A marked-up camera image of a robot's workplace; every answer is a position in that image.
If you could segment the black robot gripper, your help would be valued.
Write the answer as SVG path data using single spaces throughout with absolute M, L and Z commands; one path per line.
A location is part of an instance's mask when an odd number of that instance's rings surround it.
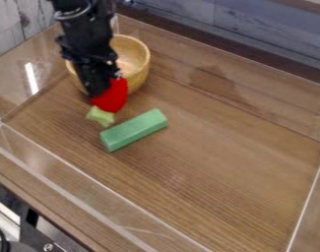
M 105 60 L 106 49 L 114 37 L 113 10 L 57 10 L 55 20 L 61 23 L 63 34 L 55 39 L 66 60 L 96 58 Z M 100 96 L 110 87 L 110 79 L 117 76 L 113 62 L 89 64 L 75 62 L 75 72 L 91 97 Z

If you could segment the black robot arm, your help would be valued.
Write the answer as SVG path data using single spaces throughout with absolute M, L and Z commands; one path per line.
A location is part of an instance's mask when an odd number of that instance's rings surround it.
M 121 76 L 120 56 L 112 47 L 117 0 L 49 1 L 62 27 L 55 38 L 61 55 L 73 63 L 89 96 L 97 97 L 112 86 L 110 79 Z

